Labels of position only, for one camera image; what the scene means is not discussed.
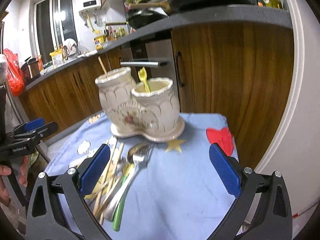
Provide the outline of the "person's left hand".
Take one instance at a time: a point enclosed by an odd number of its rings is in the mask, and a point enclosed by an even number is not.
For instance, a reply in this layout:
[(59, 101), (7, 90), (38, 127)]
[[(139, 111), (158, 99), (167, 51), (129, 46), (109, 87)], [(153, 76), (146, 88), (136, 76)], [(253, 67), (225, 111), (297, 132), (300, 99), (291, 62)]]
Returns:
[[(23, 156), (21, 166), (20, 166), (20, 173), (18, 177), (18, 182), (23, 187), (27, 187), (28, 185), (27, 166), (28, 166), (28, 157)], [(11, 174), (11, 168), (5, 165), (1, 165), (0, 171), (1, 171), (1, 176), (8, 176)], [(1, 203), (4, 204), (5, 206), (8, 206), (10, 201), (11, 201), (10, 194), (8, 193), (8, 190), (3, 183), (3, 179), (1, 178)]]

